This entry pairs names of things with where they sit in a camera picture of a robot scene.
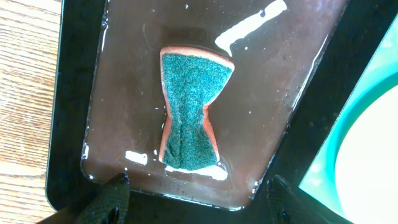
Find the green and orange sponge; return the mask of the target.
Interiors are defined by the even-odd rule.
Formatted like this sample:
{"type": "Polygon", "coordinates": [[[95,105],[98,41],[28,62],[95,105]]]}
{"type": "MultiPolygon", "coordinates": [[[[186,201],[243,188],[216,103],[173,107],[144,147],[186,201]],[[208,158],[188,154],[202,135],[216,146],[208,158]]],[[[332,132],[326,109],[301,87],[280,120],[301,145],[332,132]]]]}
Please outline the green and orange sponge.
{"type": "Polygon", "coordinates": [[[159,161],[174,169],[215,165],[220,155],[208,108],[234,72],[234,63],[210,50],[168,46],[160,51],[167,110],[159,161]]]}

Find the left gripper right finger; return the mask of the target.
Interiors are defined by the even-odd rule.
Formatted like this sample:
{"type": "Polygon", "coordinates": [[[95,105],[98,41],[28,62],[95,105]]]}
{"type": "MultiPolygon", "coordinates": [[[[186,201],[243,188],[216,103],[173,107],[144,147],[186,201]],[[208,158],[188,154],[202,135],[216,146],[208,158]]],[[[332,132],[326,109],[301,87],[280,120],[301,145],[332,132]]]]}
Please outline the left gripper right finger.
{"type": "Polygon", "coordinates": [[[269,179],[267,201],[272,223],[333,223],[322,204],[281,175],[275,175],[269,179]]]}

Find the green plate top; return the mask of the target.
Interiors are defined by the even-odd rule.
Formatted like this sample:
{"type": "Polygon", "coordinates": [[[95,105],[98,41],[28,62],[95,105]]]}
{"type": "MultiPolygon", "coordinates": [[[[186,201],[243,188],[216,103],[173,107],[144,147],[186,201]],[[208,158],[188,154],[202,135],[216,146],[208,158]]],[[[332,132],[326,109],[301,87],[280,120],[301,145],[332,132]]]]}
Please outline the green plate top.
{"type": "Polygon", "coordinates": [[[338,152],[335,182],[348,220],[397,224],[397,87],[350,127],[338,152]]]}

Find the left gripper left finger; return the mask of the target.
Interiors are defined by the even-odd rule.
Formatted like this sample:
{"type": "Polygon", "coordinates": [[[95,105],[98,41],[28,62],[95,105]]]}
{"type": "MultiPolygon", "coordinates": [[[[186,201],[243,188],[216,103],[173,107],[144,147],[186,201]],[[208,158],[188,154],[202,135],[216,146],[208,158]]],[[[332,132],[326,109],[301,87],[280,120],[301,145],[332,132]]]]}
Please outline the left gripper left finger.
{"type": "Polygon", "coordinates": [[[100,193],[83,209],[74,223],[124,224],[129,197],[129,178],[127,174],[120,173],[101,186],[100,193]]]}

